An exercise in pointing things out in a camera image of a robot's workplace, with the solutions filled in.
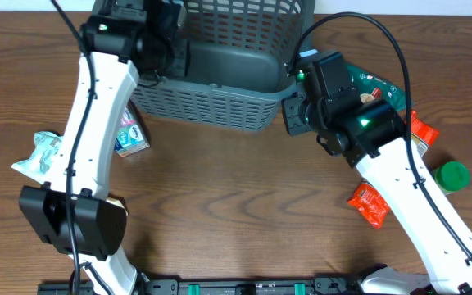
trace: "orange snack packet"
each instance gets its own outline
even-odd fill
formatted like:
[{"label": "orange snack packet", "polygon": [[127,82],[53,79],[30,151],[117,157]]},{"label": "orange snack packet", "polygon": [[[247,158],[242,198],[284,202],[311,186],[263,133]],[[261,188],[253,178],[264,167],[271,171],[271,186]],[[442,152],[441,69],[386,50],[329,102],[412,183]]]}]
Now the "orange snack packet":
[{"label": "orange snack packet", "polygon": [[379,229],[382,227],[385,216],[389,212],[389,205],[384,198],[367,181],[362,181],[351,200],[347,201],[369,221],[371,225]]},{"label": "orange snack packet", "polygon": [[420,157],[424,156],[439,135],[438,130],[416,118],[416,111],[411,111],[411,138],[418,147]]}]

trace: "green cylinder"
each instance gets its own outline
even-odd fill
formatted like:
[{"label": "green cylinder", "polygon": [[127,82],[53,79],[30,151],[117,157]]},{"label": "green cylinder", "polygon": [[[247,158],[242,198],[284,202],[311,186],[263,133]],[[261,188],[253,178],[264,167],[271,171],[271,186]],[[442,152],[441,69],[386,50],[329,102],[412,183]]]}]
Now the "green cylinder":
[{"label": "green cylinder", "polygon": [[433,177],[445,194],[458,192],[469,185],[471,175],[458,161],[450,161],[433,171]]}]

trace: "wood grain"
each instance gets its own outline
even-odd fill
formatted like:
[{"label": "wood grain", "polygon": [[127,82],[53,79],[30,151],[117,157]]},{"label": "wood grain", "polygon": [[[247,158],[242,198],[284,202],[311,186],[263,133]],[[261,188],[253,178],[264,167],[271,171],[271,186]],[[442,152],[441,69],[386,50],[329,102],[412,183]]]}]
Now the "wood grain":
[{"label": "wood grain", "polygon": [[[70,14],[76,24],[87,16]],[[472,174],[472,17],[379,19],[406,54],[419,117],[441,131],[429,167],[455,158]],[[402,84],[390,44],[369,24],[336,20],[314,44]],[[63,132],[77,61],[57,15],[0,12],[0,293],[33,294],[37,283],[71,272],[20,213],[21,186],[35,184],[10,166],[33,151],[34,132]],[[184,279],[309,277],[383,262],[424,273],[393,215],[377,230],[346,204],[359,175],[328,157],[314,134],[289,137],[281,116],[256,134],[143,120],[152,148],[114,157],[111,170],[111,193],[130,209],[124,247],[138,268]],[[472,183],[449,198],[472,229]]]}]

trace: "white plastic wrapper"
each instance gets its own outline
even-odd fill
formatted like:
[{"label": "white plastic wrapper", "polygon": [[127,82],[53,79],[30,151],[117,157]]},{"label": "white plastic wrapper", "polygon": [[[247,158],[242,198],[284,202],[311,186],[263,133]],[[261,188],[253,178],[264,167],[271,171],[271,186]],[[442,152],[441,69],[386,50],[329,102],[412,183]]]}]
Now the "white plastic wrapper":
[{"label": "white plastic wrapper", "polygon": [[34,134],[36,148],[30,159],[12,164],[12,168],[43,184],[45,175],[52,166],[52,156],[59,152],[62,141],[62,136],[52,132],[37,132]]}]

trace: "black cable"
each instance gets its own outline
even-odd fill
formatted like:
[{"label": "black cable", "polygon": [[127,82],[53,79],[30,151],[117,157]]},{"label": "black cable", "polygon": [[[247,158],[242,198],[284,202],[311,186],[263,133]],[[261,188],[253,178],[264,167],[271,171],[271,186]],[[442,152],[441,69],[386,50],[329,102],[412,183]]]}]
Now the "black cable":
[{"label": "black cable", "polygon": [[83,268],[85,268],[86,270],[90,270],[90,273],[92,274],[92,276],[96,279],[96,281],[98,282],[99,286],[105,290],[105,292],[107,292],[107,295],[113,295],[110,287],[105,284],[105,282],[103,281],[102,277],[100,277],[97,273],[97,271],[94,269],[94,267],[92,266],[92,263],[90,262],[85,262],[84,264],[81,265]]},{"label": "black cable", "polygon": [[72,270],[72,274],[70,274],[69,278],[69,294],[72,293],[72,288],[74,287],[74,277],[75,277],[75,268]]},{"label": "black cable", "polygon": [[333,14],[331,16],[326,16],[323,19],[318,20],[314,25],[312,25],[309,29],[307,29],[307,31],[305,31],[305,33],[303,33],[301,38],[298,40],[298,42],[296,44],[296,47],[295,47],[295,50],[294,50],[293,57],[291,58],[291,61],[289,62],[289,66],[290,66],[289,73],[292,74],[292,71],[294,71],[294,69],[296,68],[296,63],[297,63],[297,60],[298,60],[298,51],[300,50],[300,47],[303,43],[303,40],[314,29],[316,29],[320,25],[324,24],[325,22],[327,22],[329,20],[334,20],[334,19],[341,18],[341,17],[356,17],[356,18],[360,18],[362,20],[369,21],[371,24],[375,25],[378,29],[380,29],[383,32],[383,34],[385,34],[385,36],[389,39],[391,44],[393,45],[394,50],[396,51],[396,53],[398,55],[398,59],[400,60],[400,64],[402,66],[403,81],[404,81],[405,90],[406,90],[406,134],[405,134],[405,140],[406,140],[407,159],[409,160],[409,165],[411,167],[411,171],[412,171],[413,175],[415,176],[416,183],[418,184],[418,186],[420,187],[420,190],[424,194],[425,199],[427,200],[427,202],[429,203],[429,205],[433,209],[434,214],[436,214],[436,216],[438,217],[438,219],[440,220],[442,225],[447,229],[447,232],[452,236],[452,238],[455,240],[455,242],[458,244],[458,246],[460,246],[463,253],[467,256],[467,261],[472,262],[472,252],[464,244],[464,242],[460,239],[458,234],[456,234],[455,230],[447,222],[447,220],[443,216],[442,212],[438,209],[438,207],[434,203],[434,200],[429,195],[429,192],[427,191],[427,188],[425,187],[424,182],[422,181],[422,178],[421,178],[418,170],[416,169],[415,159],[413,157],[412,148],[411,148],[411,82],[410,82],[410,79],[409,79],[409,71],[407,69],[406,59],[403,56],[403,52],[400,49],[400,46],[398,45],[397,40],[388,31],[388,29],[384,25],[382,25],[380,22],[375,20],[374,18],[372,18],[370,16],[363,15],[361,13],[357,13],[357,12],[341,12],[341,13]]},{"label": "black cable", "polygon": [[83,116],[81,118],[81,123],[79,123],[79,128],[76,133],[74,144],[72,145],[72,150],[70,151],[69,157],[69,164],[66,168],[66,220],[69,226],[69,235],[70,235],[70,244],[72,246],[72,256],[74,257],[74,278],[72,279],[72,289],[70,291],[71,294],[78,295],[79,294],[79,286],[81,284],[81,273],[79,269],[79,252],[78,252],[78,244],[75,239],[75,230],[74,230],[74,208],[72,207],[72,176],[74,173],[74,162],[75,162],[75,154],[78,150],[79,141],[81,140],[81,135],[83,133],[85,123],[87,122],[87,118],[89,117],[90,107],[92,106],[92,102],[94,97],[96,96],[96,75],[94,73],[94,66],[93,62],[90,58],[89,51],[84,45],[83,39],[78,34],[78,31],[75,29],[72,22],[66,16],[65,12],[61,9],[61,7],[57,4],[56,0],[51,0],[52,5],[57,9],[57,12],[65,21],[66,26],[69,27],[70,32],[74,35],[74,38],[78,41],[79,50],[83,53],[85,60],[87,61],[88,65],[88,72],[90,75],[90,89],[88,90],[88,99],[87,105],[85,106],[85,110]]}]

